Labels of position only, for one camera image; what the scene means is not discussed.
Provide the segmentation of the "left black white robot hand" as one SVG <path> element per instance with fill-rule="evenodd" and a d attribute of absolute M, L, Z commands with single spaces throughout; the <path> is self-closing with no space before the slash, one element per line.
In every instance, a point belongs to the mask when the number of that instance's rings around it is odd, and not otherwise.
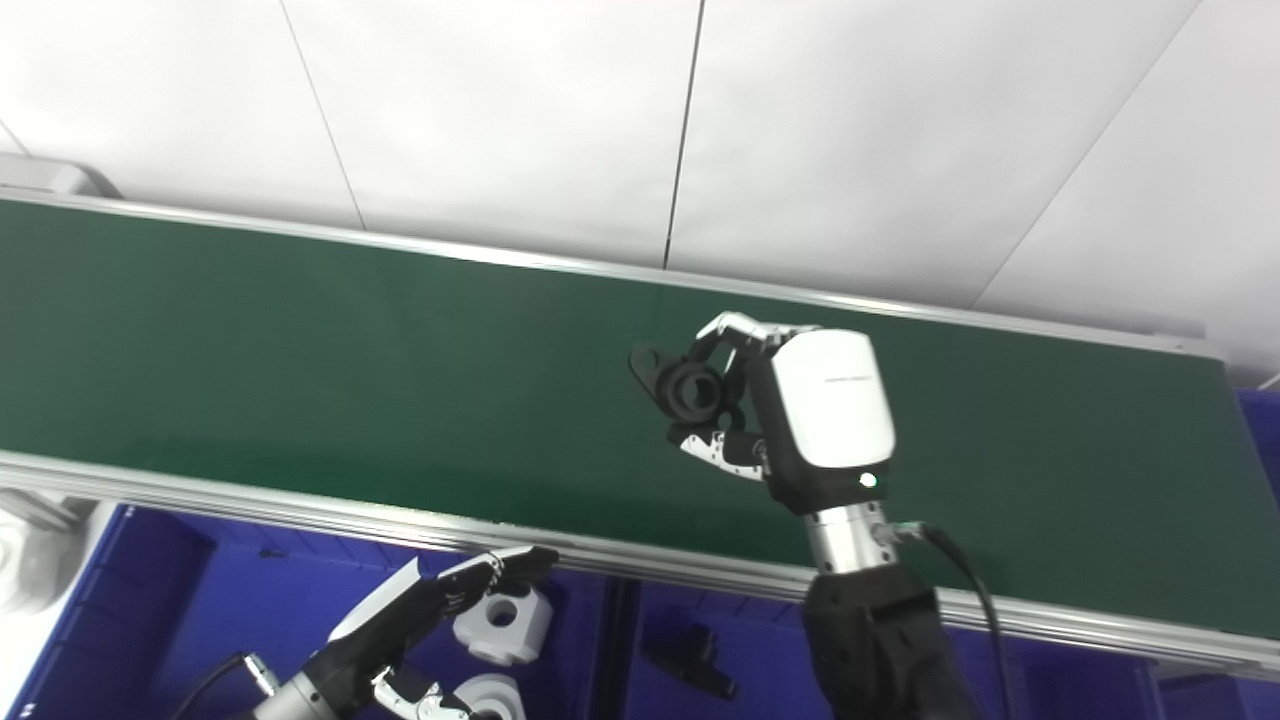
<path fill-rule="evenodd" d="M 417 559 L 361 600 L 302 667 L 303 698 L 317 719 L 352 719 L 379 705 L 399 719 L 470 719 L 440 683 L 404 667 L 404 656 L 444 620 L 498 594 L 530 592 L 559 561 L 530 544 L 493 550 L 435 575 Z"/>

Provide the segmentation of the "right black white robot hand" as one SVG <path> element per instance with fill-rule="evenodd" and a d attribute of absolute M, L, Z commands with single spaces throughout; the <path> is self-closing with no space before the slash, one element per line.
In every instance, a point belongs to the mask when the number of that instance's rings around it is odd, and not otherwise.
<path fill-rule="evenodd" d="M 724 311 L 659 382 L 669 442 L 791 514 L 881 501 L 896 429 L 870 338 Z"/>

